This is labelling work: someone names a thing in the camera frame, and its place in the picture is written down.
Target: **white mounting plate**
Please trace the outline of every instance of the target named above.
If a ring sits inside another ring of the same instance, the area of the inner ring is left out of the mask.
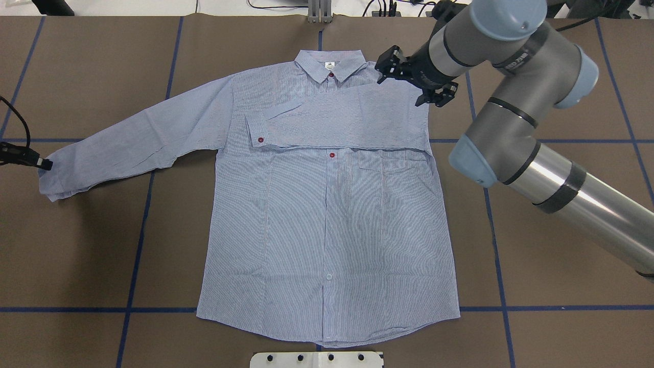
[[[384,368],[383,356],[382,352],[257,353],[250,360],[250,368]]]

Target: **shirt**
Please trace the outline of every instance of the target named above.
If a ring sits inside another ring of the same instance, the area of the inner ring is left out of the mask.
[[[303,50],[56,151],[41,192],[54,201],[214,149],[198,317],[333,348],[457,318],[427,106],[379,76],[361,51]]]

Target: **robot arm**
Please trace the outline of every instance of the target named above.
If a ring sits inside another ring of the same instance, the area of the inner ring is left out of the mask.
[[[654,213],[532,137],[552,107],[575,105],[593,89],[595,63],[545,20],[544,0],[475,0],[414,55],[394,46],[375,67],[422,89],[416,105],[441,107],[454,78],[490,61],[506,75],[449,162],[484,187],[499,181],[545,213],[599,237],[605,249],[654,282]]]

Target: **brown table surface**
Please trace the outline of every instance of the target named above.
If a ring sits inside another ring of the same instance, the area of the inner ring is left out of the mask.
[[[344,16],[326,26],[303,16],[3,17],[0,94],[46,156],[300,49],[362,49],[376,60],[393,44],[410,54],[432,26]],[[537,137],[653,209],[654,21],[589,22],[565,36],[600,78],[579,105],[552,111]],[[458,78],[458,97],[430,110],[462,317],[360,349],[383,351],[388,368],[650,367],[654,285],[510,189],[485,191],[448,165],[501,79],[491,69]],[[20,144],[20,122],[6,110],[0,139]],[[55,203],[39,194],[35,169],[0,168],[0,367],[248,367],[255,352],[319,349],[195,317],[214,159],[190,153]]]

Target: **shirt sleeve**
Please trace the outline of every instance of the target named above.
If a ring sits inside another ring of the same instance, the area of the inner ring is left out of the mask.
[[[232,77],[165,100],[52,153],[52,170],[39,170],[41,193],[54,202],[104,181],[168,168],[191,151],[224,148],[232,120]]]
[[[422,91],[389,79],[291,100],[246,113],[253,147],[351,147],[431,152]]]

